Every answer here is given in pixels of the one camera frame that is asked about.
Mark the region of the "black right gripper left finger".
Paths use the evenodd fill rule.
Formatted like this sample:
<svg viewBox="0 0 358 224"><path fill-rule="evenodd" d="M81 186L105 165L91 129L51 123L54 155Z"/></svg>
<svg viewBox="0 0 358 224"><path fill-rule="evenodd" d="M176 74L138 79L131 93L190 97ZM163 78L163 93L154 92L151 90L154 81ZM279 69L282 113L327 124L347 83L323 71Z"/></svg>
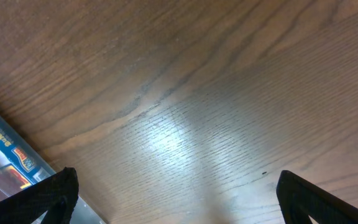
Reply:
<svg viewBox="0 0 358 224"><path fill-rule="evenodd" d="M0 223L69 224L78 201L76 170L66 167L43 181L0 201Z"/></svg>

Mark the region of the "blue Kool Fever box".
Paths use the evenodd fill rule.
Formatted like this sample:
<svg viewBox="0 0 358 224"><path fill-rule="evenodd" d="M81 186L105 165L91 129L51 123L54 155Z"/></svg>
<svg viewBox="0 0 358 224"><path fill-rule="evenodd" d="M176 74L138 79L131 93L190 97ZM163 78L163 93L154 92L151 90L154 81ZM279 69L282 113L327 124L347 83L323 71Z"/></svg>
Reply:
<svg viewBox="0 0 358 224"><path fill-rule="evenodd" d="M0 172L12 184L24 190L51 176L51 173L15 143L0 128Z"/></svg>

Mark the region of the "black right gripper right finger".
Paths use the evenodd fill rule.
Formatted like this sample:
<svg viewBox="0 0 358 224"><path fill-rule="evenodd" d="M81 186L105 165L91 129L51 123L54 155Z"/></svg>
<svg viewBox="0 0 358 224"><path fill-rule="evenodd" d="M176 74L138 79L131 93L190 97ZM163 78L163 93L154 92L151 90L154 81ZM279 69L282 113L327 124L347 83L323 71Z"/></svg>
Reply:
<svg viewBox="0 0 358 224"><path fill-rule="evenodd" d="M281 172L276 194L286 224L358 223L358 208L289 170Z"/></svg>

